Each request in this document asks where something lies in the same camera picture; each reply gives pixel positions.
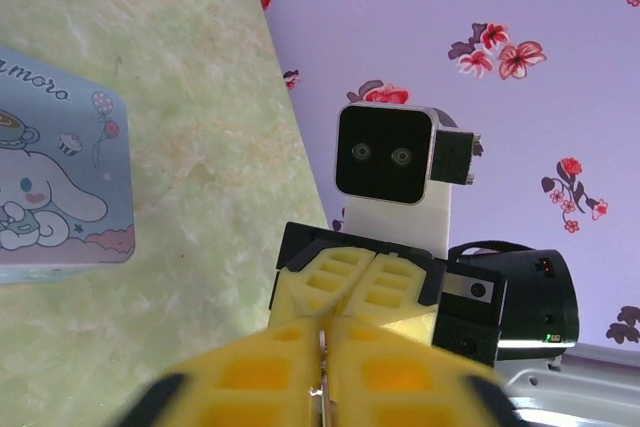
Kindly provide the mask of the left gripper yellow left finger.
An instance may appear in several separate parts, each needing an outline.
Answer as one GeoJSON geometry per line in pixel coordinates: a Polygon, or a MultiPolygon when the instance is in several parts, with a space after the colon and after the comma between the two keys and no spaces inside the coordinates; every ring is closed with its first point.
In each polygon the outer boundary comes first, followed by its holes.
{"type": "Polygon", "coordinates": [[[318,321],[264,329],[165,369],[119,426],[318,426],[318,321]]]}

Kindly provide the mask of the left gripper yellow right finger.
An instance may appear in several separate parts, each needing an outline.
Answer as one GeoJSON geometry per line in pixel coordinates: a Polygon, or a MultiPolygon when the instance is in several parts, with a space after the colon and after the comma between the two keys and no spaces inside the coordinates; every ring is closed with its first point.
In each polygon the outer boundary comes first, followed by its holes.
{"type": "Polygon", "coordinates": [[[491,368],[355,317],[326,321],[332,426],[518,426],[491,368]]]}

